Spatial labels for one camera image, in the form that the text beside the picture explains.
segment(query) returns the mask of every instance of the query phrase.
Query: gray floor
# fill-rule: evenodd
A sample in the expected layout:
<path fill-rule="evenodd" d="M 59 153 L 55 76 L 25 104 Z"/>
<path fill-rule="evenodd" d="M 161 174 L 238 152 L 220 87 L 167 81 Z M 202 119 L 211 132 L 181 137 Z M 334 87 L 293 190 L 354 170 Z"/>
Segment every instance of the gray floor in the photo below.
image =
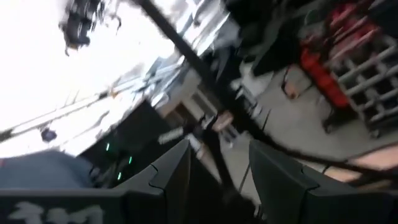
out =
<path fill-rule="evenodd" d="M 301 75 L 296 70 L 292 70 L 291 74 L 296 77 Z M 275 75 L 265 92 L 259 97 L 263 112 L 258 117 L 258 123 L 261 125 L 268 111 L 271 110 L 265 131 L 280 143 L 292 149 L 300 149 L 306 153 L 342 161 L 380 147 L 396 144 L 398 131 L 386 133 L 379 139 L 371 139 L 360 121 L 352 121 L 331 134 L 326 134 L 320 124 L 320 112 L 317 108 L 320 95 L 316 89 L 309 89 L 296 100 L 288 100 L 279 88 L 281 81 L 282 74 Z M 250 137 L 243 134 L 237 138 L 232 149 L 224 149 L 224 157 L 237 187 L 243 181 L 249 165 L 249 142 Z M 215 166 L 208 155 L 203 156 L 203 161 L 216 174 Z M 318 171 L 324 168 L 318 164 L 305 163 Z M 259 203 L 250 171 L 244 180 L 242 193 Z"/>

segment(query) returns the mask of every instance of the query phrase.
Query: dark panel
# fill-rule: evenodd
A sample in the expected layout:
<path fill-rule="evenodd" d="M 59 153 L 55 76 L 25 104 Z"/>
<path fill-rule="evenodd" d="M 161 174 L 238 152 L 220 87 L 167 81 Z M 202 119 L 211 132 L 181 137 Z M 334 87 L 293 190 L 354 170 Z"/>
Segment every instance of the dark panel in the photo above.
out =
<path fill-rule="evenodd" d="M 100 169 L 107 169 L 114 161 L 113 152 L 120 149 L 137 154 L 152 139 L 170 131 L 167 122 L 160 117 L 151 105 L 144 101 L 122 123 L 108 135 L 100 139 L 80 156 L 89 160 Z"/>

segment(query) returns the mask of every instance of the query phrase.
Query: black metal bar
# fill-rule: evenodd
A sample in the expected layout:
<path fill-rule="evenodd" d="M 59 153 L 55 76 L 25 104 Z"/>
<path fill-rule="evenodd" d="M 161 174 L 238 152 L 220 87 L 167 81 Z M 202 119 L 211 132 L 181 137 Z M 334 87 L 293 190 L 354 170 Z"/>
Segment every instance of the black metal bar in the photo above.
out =
<path fill-rule="evenodd" d="M 234 121 L 238 126 L 247 130 L 254 139 L 262 141 L 274 149 L 286 153 L 288 156 L 292 156 L 297 159 L 302 159 L 309 162 L 315 162 L 319 164 L 332 165 L 342 169 L 348 169 L 355 172 L 360 172 L 366 175 L 378 176 L 382 179 L 397 179 L 398 177 L 392 172 L 374 170 L 365 166 L 356 166 L 352 164 L 345 164 L 341 161 L 331 160 L 322 158 L 319 156 L 313 156 L 309 154 L 303 154 L 299 150 L 291 150 L 275 142 L 270 136 L 266 135 L 259 126 L 251 119 L 246 113 L 243 106 L 234 100 L 233 91 L 228 86 L 217 85 L 215 79 L 212 77 L 212 72 L 209 66 L 198 57 L 198 55 L 192 50 L 192 48 L 182 39 L 181 36 L 175 31 L 172 25 L 167 19 L 161 14 L 157 7 L 152 3 L 151 0 L 138 0 L 139 4 L 146 14 L 155 22 L 159 29 L 175 44 L 176 48 L 182 55 L 185 56 L 187 62 L 201 77 L 202 82 L 209 88 L 216 96 L 220 99 L 224 108 L 230 111 L 234 116 Z"/>

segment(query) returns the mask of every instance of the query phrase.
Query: red container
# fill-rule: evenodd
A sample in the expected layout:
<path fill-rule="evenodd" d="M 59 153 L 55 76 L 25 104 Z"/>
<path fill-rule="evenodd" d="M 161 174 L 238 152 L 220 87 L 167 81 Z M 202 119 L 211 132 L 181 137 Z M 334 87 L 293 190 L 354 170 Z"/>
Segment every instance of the red container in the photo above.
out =
<path fill-rule="evenodd" d="M 334 107 L 347 107 L 347 97 L 340 90 L 337 82 L 330 76 L 329 71 L 319 63 L 319 58 L 319 54 L 311 53 L 308 49 L 304 49 L 301 54 L 301 65 L 313 78 L 313 81 L 324 96 L 333 103 Z"/>

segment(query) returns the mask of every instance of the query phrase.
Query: wire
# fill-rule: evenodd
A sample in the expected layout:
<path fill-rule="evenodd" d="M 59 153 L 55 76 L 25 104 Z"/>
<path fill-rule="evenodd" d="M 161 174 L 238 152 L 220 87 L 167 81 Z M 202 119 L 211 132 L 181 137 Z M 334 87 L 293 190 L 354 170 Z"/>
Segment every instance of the wire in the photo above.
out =
<path fill-rule="evenodd" d="M 325 159 L 318 156 L 303 154 L 298 150 L 291 150 L 275 141 L 271 136 L 266 135 L 258 126 L 258 124 L 251 119 L 247 114 L 247 111 L 237 103 L 228 87 L 217 85 L 211 77 L 212 74 L 208 65 L 192 50 L 192 48 L 179 36 L 174 27 L 170 25 L 167 19 L 159 12 L 156 6 L 151 1 L 138 1 L 140 7 L 146 12 L 146 14 L 154 21 L 155 25 L 167 36 L 178 48 L 180 53 L 185 56 L 187 62 L 191 67 L 196 70 L 202 82 L 213 91 L 221 102 L 223 102 L 224 107 L 229 110 L 235 117 L 237 125 L 246 129 L 254 139 L 268 144 L 275 150 L 285 153 L 288 156 L 292 156 L 297 159 L 303 159 L 309 162 L 315 162 L 318 164 L 330 164 L 337 168 L 348 169 L 355 172 L 360 172 L 367 175 L 373 175 L 382 179 L 397 179 L 398 176 L 394 175 L 392 172 L 380 171 L 371 169 L 364 166 L 357 166 L 353 164 L 345 164 L 341 161 L 334 161 L 331 159 Z"/>
<path fill-rule="evenodd" d="M 265 120 L 264 123 L 262 124 L 262 128 L 261 128 L 262 131 L 264 131 L 264 128 L 266 128 L 266 125 L 267 125 L 267 123 L 268 123 L 269 115 L 271 114 L 271 110 L 272 110 L 272 109 L 269 109 L 269 111 L 268 111 L 268 113 L 267 113 L 267 116 L 266 116 L 266 120 Z"/>
<path fill-rule="evenodd" d="M 245 183 L 245 181 L 246 181 L 246 179 L 247 179 L 247 177 L 248 177 L 248 174 L 249 174 L 249 170 L 250 170 L 250 163 L 248 164 L 248 167 L 246 168 L 246 171 L 244 172 L 244 175 L 243 175 L 243 179 L 242 179 L 242 182 L 241 182 L 241 185 L 239 186 L 239 193 L 241 193 L 242 192 L 242 189 L 243 189 L 243 186 L 244 186 L 244 183 Z"/>

